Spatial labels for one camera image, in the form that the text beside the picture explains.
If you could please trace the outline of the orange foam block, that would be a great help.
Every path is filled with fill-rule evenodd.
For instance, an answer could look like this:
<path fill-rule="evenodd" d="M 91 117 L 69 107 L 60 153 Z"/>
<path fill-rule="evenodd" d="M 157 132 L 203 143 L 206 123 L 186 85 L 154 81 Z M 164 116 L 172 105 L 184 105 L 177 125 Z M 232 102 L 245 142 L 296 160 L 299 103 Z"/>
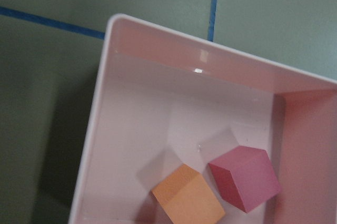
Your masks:
<path fill-rule="evenodd" d="M 172 223 L 218 223 L 225 215 L 202 174 L 182 164 L 152 189 Z"/>

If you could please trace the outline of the red foam block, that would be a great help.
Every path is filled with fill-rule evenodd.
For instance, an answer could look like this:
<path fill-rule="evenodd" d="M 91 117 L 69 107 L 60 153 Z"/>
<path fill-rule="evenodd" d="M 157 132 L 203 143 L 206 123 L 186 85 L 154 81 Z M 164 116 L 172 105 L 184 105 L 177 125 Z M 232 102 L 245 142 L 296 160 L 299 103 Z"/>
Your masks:
<path fill-rule="evenodd" d="M 245 213 L 281 192 L 263 149 L 238 146 L 208 163 L 221 198 Z"/>

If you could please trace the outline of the pink plastic bin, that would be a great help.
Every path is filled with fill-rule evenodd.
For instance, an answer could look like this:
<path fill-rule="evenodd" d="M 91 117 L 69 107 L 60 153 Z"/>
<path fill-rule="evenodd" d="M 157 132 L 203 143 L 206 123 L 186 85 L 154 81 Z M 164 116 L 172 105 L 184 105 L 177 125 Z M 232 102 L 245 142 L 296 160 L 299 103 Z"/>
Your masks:
<path fill-rule="evenodd" d="M 281 192 L 249 213 L 208 163 L 267 152 Z M 110 18 L 69 223 L 172 223 L 152 189 L 202 174 L 218 223 L 336 223 L 336 81 L 124 14 Z"/>

